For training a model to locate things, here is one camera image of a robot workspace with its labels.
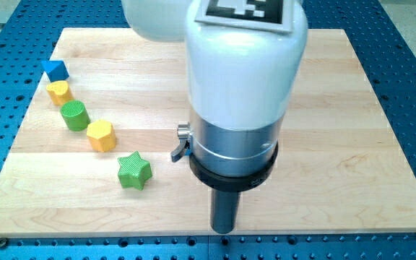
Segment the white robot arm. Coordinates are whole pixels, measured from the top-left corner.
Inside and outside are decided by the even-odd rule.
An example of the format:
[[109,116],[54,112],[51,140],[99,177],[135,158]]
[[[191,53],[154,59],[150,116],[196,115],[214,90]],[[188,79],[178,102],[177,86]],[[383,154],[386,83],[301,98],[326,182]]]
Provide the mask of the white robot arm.
[[135,33],[186,45],[194,175],[220,191],[269,176],[308,35],[301,1],[123,0]]

